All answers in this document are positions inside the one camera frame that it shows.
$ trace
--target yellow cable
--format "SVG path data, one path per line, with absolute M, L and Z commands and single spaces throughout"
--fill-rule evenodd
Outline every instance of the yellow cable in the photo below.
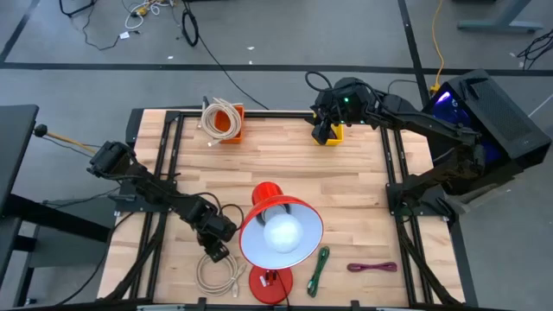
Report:
M 74 145 L 77 145 L 79 147 L 81 147 L 82 149 L 86 150 L 86 151 L 90 151 L 92 152 L 93 154 L 96 154 L 96 150 L 90 148 L 90 147 L 86 147 L 84 144 L 82 143 L 79 143 L 77 141 L 74 141 L 73 139 L 71 138 L 67 138 L 65 136 L 62 136 L 62 135 L 58 135 L 58 134 L 54 134 L 54 133 L 51 133 L 51 132 L 48 132 L 46 133 L 46 136 L 50 136 L 52 138 L 55 138 L 57 140 L 61 140 L 62 142 L 66 142 L 66 143 L 72 143 Z
M 440 0 L 440 4 L 438 4 L 438 8 L 435 10 L 434 18 L 432 19 L 432 40 L 434 41 L 435 50 L 438 53 L 438 56 L 440 56 L 440 60 L 442 61 L 442 64 L 440 65 L 440 70 L 438 70 L 438 74 L 435 76 L 434 86 L 430 87 L 430 90 L 432 92 L 437 92 L 438 89 L 440 89 L 440 74 L 442 74 L 442 69 L 445 64 L 442 53 L 440 52 L 440 48 L 438 47 L 438 42 L 435 39 L 435 20 L 440 14 L 440 10 L 442 9 L 442 3 L 443 3 L 443 0 Z

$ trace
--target orange container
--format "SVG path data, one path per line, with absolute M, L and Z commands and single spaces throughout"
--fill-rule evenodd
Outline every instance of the orange container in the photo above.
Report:
M 234 106 L 234 108 L 240 114 L 241 125 L 242 125 L 240 127 L 240 132 L 234 138 L 221 141 L 221 143 L 240 143 L 242 141 L 242 129 L 244 128 L 245 109 L 242 105 L 236 105 Z M 227 131 L 228 129 L 231 128 L 231 120 L 228 118 L 226 113 L 217 111 L 217 114 L 215 115 L 215 127 L 218 130 L 222 130 L 222 131 Z

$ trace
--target maroon cord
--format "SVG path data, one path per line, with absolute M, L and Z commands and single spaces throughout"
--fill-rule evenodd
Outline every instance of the maroon cord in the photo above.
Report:
M 347 270 L 350 272 L 361 272 L 369 269 L 378 269 L 378 270 L 396 272 L 397 264 L 393 262 L 388 262 L 388 263 L 378 263 L 378 264 L 350 263 L 347 265 Z

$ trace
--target white light bulb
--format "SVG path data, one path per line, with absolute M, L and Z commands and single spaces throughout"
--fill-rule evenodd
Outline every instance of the white light bulb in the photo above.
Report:
M 289 253 L 300 244 L 303 228 L 294 216 L 282 213 L 269 219 L 263 235 L 271 249 L 279 253 Z

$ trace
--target lamp base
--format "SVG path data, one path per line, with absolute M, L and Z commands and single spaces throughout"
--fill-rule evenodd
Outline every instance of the lamp base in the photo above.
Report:
M 275 305 L 283 301 L 292 290 L 293 283 L 294 277 L 290 268 L 267 270 L 253 266 L 250 271 L 251 293 L 262 303 Z

